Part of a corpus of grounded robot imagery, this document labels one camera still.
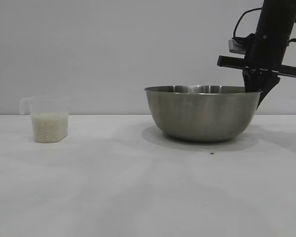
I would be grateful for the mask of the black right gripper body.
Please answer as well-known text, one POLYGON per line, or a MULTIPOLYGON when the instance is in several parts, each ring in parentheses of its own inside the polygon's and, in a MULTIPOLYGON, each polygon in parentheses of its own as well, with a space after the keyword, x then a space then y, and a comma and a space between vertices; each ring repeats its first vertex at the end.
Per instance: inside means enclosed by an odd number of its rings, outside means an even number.
POLYGON ((282 64, 289 42, 288 36, 249 34, 245 38, 233 37, 228 42, 229 52, 243 54, 244 58, 221 55, 217 65, 296 78, 296 67, 282 64))

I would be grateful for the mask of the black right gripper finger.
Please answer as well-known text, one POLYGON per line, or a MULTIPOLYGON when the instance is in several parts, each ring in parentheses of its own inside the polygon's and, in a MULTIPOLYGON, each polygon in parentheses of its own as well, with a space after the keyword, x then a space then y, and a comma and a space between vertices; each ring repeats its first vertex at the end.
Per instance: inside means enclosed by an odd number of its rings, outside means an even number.
POLYGON ((280 82, 280 78, 277 75, 259 75, 256 79, 257 91, 259 94, 259 102, 257 109, 268 95, 268 93, 280 82))
POLYGON ((242 76, 246 92, 262 92, 269 80, 269 75, 253 70, 243 70, 242 76))

